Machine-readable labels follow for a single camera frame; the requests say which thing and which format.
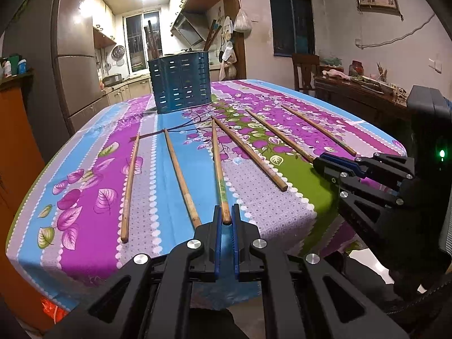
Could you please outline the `chopstick in holder right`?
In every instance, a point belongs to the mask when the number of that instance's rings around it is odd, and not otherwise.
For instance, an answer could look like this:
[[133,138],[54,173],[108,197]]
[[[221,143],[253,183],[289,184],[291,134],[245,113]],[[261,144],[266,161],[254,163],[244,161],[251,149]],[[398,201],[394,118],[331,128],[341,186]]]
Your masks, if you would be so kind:
[[211,22],[211,26],[209,28],[209,31],[208,31],[208,36],[207,36],[207,38],[205,40],[205,45],[204,45],[203,51],[208,51],[209,50],[209,48],[210,48],[210,46],[212,44],[212,41],[214,40],[214,38],[216,37],[216,34],[218,33],[218,29],[219,29],[219,27],[218,27],[218,24],[217,24],[217,20],[213,19],[212,22]]

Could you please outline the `silver refrigerator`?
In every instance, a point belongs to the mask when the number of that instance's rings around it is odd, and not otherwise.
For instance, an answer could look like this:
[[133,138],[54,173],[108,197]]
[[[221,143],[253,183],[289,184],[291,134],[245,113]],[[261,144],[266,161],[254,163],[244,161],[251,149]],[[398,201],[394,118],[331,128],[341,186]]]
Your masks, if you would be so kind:
[[28,0],[5,32],[7,54],[33,70],[28,122],[45,162],[108,101],[94,47],[94,0]]

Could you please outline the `orange wooden cabinet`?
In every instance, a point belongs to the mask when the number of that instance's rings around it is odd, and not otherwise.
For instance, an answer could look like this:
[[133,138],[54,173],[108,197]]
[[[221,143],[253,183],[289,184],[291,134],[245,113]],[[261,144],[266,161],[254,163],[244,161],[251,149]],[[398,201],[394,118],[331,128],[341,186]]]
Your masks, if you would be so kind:
[[25,111],[24,86],[30,74],[1,82],[1,297],[21,321],[44,332],[51,326],[41,296],[16,272],[5,255],[9,228],[25,194],[44,168]]

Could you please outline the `kitchen counter cabinets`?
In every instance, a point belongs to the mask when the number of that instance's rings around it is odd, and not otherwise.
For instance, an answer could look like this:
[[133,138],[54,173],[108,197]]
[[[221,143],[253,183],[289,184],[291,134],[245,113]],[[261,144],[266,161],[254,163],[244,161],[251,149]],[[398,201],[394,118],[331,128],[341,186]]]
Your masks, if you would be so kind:
[[105,87],[103,93],[107,96],[110,105],[130,99],[148,96],[153,93],[150,75],[130,77],[116,85]]

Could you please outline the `blue perforated utensil holder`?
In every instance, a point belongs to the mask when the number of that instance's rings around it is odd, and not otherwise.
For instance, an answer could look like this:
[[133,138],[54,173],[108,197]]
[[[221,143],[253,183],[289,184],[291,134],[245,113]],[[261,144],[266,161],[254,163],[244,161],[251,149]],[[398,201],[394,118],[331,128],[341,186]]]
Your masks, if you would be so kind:
[[206,51],[190,51],[148,62],[159,114],[211,103],[211,81]]

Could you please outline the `wooden chopstick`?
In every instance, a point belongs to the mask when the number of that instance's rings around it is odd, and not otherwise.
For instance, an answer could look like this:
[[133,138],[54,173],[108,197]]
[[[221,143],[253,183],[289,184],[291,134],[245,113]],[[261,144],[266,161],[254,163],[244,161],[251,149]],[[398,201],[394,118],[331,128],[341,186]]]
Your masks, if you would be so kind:
[[140,143],[140,136],[137,135],[133,144],[132,155],[129,162],[129,172],[127,175],[126,190],[123,202],[123,216],[121,220],[120,238],[122,243],[129,241],[129,215],[132,197],[132,184],[135,175],[136,157]]
[[201,226],[201,219],[198,216],[198,212],[196,210],[195,203],[194,203],[194,201],[192,199],[192,196],[191,196],[191,194],[189,192],[188,186],[187,186],[187,184],[185,182],[185,178],[183,176],[182,169],[181,169],[181,167],[179,165],[179,161],[178,161],[177,156],[175,154],[174,146],[173,146],[173,144],[171,142],[169,131],[167,129],[164,129],[164,135],[165,135],[165,138],[166,138],[166,145],[167,145],[167,148],[169,150],[169,155],[170,155],[170,158],[171,158],[171,163],[172,163],[172,166],[173,166],[173,169],[174,169],[174,172],[175,172],[175,176],[176,176],[178,184],[179,184],[180,191],[182,193],[182,197],[183,197],[183,200],[184,200],[184,203],[185,203],[185,207],[186,207],[188,215],[190,217],[192,226],[193,226],[194,229],[196,229],[197,227]]
[[153,32],[153,26],[152,26],[151,21],[148,21],[148,30],[149,30],[148,36],[149,36],[149,42],[151,44],[152,57],[153,57],[153,59],[156,59],[159,57],[159,53],[158,53],[158,47],[156,44],[156,38],[155,38],[155,35]]
[[216,122],[214,119],[211,120],[211,138],[212,138],[212,152],[214,159],[214,171],[215,178],[217,182],[218,196],[219,196],[219,204],[221,208],[221,221],[224,225],[231,225],[232,219],[231,214],[227,202],[227,194],[225,187],[224,175],[221,167],[221,157],[220,151],[218,147],[218,134]]
[[344,141],[342,141],[341,139],[337,138],[333,133],[331,133],[330,131],[328,131],[324,127],[322,127],[320,124],[314,123],[307,116],[305,116],[304,114],[302,114],[301,112],[299,112],[299,111],[297,111],[295,109],[292,109],[292,108],[290,108],[288,106],[285,106],[285,105],[282,105],[282,107],[284,109],[286,109],[288,112],[292,113],[293,115],[299,117],[300,119],[302,119],[303,121],[305,121],[306,123],[311,125],[313,128],[315,128],[318,131],[320,131],[321,133],[323,133],[323,135],[327,136],[332,141],[334,141],[336,144],[338,144],[341,148],[345,149],[351,156],[357,156],[357,151],[355,151],[355,149],[351,148]]
[[279,129],[270,125],[266,120],[259,117],[254,112],[251,112],[249,109],[246,109],[247,113],[252,116],[255,120],[257,120],[261,125],[265,126],[268,130],[270,130],[275,136],[277,136],[280,140],[294,149],[298,154],[300,154],[307,162],[312,163],[314,157],[310,155],[307,151],[305,151],[297,142],[293,141],[288,136],[284,135]]
[[213,44],[214,40],[218,36],[221,29],[222,29],[221,25],[218,25],[215,29],[214,28],[210,29],[208,34],[208,40],[205,42],[204,51],[209,51],[211,45]]
[[212,120],[248,155],[250,159],[253,160],[253,162],[267,175],[268,178],[272,180],[273,183],[275,183],[281,191],[286,191],[288,189],[286,182],[278,176],[272,168],[270,168],[262,157],[256,154],[251,146],[244,142],[235,132],[229,129],[219,119],[212,116]]

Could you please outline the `wooden chair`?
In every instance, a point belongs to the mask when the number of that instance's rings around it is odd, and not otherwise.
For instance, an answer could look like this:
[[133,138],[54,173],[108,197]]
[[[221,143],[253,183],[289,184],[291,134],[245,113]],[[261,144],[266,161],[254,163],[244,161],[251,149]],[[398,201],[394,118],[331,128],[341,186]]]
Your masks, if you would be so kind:
[[314,90],[312,78],[320,71],[320,57],[315,54],[292,54],[294,88],[299,92]]

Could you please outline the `range hood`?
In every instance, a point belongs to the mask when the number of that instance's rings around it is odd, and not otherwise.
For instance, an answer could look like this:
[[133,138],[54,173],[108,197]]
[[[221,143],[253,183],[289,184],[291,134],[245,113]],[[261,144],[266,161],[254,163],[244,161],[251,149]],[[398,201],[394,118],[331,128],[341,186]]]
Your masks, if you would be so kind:
[[205,43],[209,32],[208,19],[204,14],[180,12],[171,26],[171,34],[187,46]]

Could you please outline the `floral striped tablecloth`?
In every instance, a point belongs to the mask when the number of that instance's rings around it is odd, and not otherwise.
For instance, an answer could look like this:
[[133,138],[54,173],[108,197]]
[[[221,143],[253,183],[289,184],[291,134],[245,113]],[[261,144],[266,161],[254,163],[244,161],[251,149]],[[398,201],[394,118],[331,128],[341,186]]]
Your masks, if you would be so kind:
[[[246,109],[313,157],[349,153],[282,105],[320,124],[359,155],[404,155],[404,146],[343,109],[272,83],[216,82],[211,94],[208,105],[168,114],[156,112],[152,96],[118,103],[66,142],[31,186],[5,243],[8,260],[36,292],[73,309],[136,254],[164,255],[192,238],[164,129],[198,216],[209,223],[219,204],[212,116],[251,146],[288,186],[281,191],[216,124],[227,201],[239,204],[241,218],[255,224],[265,240],[294,255],[358,246],[357,235],[337,214],[329,183]],[[123,202],[137,135],[129,241],[122,243]]]

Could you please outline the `dark window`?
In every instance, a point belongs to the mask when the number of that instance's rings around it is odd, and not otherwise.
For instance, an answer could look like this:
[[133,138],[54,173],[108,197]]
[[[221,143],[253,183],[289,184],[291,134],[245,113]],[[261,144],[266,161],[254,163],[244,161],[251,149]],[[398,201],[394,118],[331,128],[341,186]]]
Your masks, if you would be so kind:
[[270,0],[273,54],[314,54],[315,34],[311,0]]

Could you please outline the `white plastic bag hanging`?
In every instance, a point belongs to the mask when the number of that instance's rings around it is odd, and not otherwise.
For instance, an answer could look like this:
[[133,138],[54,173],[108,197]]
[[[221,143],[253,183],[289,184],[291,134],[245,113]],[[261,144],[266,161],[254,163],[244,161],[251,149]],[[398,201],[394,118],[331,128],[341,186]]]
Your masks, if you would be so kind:
[[236,15],[236,19],[234,21],[234,31],[238,33],[249,33],[252,30],[252,23],[249,17],[246,14],[246,11],[242,8],[239,8],[238,13]]

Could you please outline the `dark wooden side table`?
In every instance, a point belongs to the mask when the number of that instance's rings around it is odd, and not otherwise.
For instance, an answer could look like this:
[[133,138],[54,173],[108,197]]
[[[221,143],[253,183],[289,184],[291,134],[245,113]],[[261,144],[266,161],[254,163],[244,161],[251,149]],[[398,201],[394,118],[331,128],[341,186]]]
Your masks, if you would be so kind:
[[318,99],[344,109],[380,129],[410,123],[411,113],[406,105],[396,103],[393,96],[383,92],[336,77],[317,76],[314,86]]

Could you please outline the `kitchen window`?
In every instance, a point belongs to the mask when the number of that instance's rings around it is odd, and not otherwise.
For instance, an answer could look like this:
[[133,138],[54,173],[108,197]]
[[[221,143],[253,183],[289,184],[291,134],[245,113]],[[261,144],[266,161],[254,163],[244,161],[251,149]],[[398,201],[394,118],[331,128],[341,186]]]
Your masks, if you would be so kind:
[[127,58],[131,74],[141,73],[148,69],[150,60],[145,29],[152,26],[156,49],[163,55],[160,30],[160,10],[144,12],[123,18],[123,30],[126,40]]

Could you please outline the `chopstick in holder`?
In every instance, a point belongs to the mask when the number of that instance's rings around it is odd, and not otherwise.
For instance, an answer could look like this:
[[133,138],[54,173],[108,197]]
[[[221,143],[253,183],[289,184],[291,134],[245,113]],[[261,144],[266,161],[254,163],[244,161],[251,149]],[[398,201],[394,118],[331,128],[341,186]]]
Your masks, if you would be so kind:
[[209,50],[209,48],[210,48],[210,46],[212,44],[212,41],[214,40],[214,38],[216,37],[216,34],[218,33],[218,29],[219,29],[219,27],[218,27],[218,24],[217,24],[217,20],[213,19],[212,22],[211,22],[211,26],[209,28],[209,31],[208,31],[208,36],[207,36],[207,38],[205,40],[205,45],[204,45],[203,51],[208,51]]
[[153,57],[152,57],[151,44],[150,44],[150,42],[149,42],[149,36],[148,36],[149,30],[148,30],[148,26],[145,26],[145,27],[144,27],[144,31],[145,31],[145,39],[146,39],[147,51],[148,51],[149,59],[154,60]]

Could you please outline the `chopstick in holder left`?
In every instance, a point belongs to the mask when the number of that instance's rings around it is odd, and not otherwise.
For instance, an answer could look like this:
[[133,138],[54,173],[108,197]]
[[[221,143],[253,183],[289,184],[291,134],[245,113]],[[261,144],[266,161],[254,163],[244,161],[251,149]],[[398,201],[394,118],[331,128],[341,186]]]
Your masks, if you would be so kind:
[[148,36],[149,30],[148,30],[148,26],[145,26],[145,27],[144,27],[144,31],[145,31],[145,39],[146,39],[147,51],[148,51],[149,59],[154,60],[153,57],[152,57],[151,44],[150,44],[150,42],[149,42],[149,36]]

